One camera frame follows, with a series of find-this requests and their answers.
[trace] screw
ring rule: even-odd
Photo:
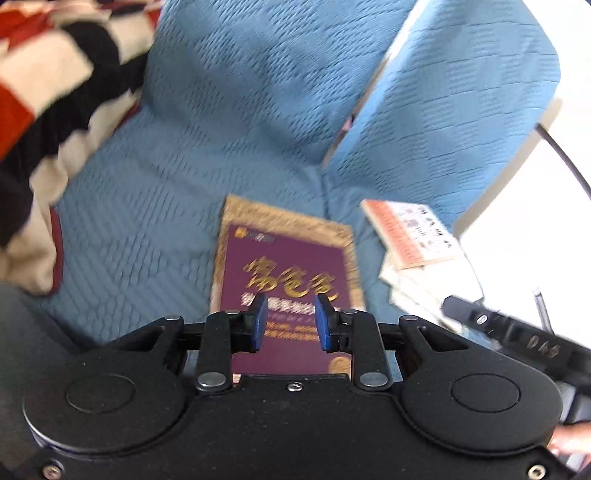
[[[287,390],[290,392],[301,392],[304,390],[304,385],[302,385],[300,382],[293,382],[287,385]]]
[[[197,377],[197,382],[205,388],[221,387],[226,383],[226,376],[220,372],[205,372]]]
[[[47,480],[60,480],[61,478],[61,469],[57,465],[46,465],[42,472]]]
[[[387,384],[388,377],[380,372],[367,372],[359,377],[359,381],[366,387],[376,388]]]
[[[353,325],[353,318],[354,315],[357,313],[357,310],[349,309],[349,310],[341,310],[342,315],[339,316],[339,320],[343,325]]]
[[[527,478],[530,480],[542,480],[546,476],[546,467],[544,465],[534,465],[527,472]]]

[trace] blue quilted fabric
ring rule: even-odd
[[[413,3],[168,2],[142,112],[58,205],[64,278],[43,307],[94,342],[204,320],[225,196],[324,216],[322,158]]]
[[[519,0],[431,0],[326,171],[322,158],[412,0],[176,0],[144,106],[58,205],[64,279],[42,306],[106,342],[164,313],[207,315],[228,193],[353,225],[368,307],[384,250],[364,197],[430,203],[448,224],[550,100],[558,67]]]
[[[355,229],[376,317],[402,312],[384,301],[384,247],[359,202],[428,203],[452,229],[515,155],[559,79],[556,52],[521,1],[431,0],[326,174],[329,214]]]

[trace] white wall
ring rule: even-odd
[[[561,64],[562,109],[550,134],[591,180],[591,6],[525,0]],[[540,142],[506,188],[461,237],[486,306],[540,324],[540,288],[554,331],[591,347],[591,200]]]

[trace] small orange booklet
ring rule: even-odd
[[[462,253],[456,238],[427,205],[363,200],[361,208],[397,270],[451,260]]]

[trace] black cable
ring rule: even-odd
[[[585,193],[587,194],[587,196],[591,200],[591,186],[589,186],[589,183],[587,182],[587,180],[585,180],[585,177],[583,177],[582,173],[574,165],[573,161],[566,154],[566,152],[564,150],[562,150],[562,148],[560,148],[560,145],[558,145],[558,143],[556,143],[556,140],[554,140],[554,138],[552,138],[550,136],[548,131],[544,127],[542,127],[540,124],[537,124],[535,126],[535,131],[537,131],[539,133],[539,135],[544,140],[546,140],[549,143],[549,145],[554,149],[554,151],[558,154],[558,156],[562,159],[562,161],[565,163],[565,165],[569,168],[571,173],[574,175],[574,178],[577,179],[577,181],[582,186],[583,190],[585,191]]]

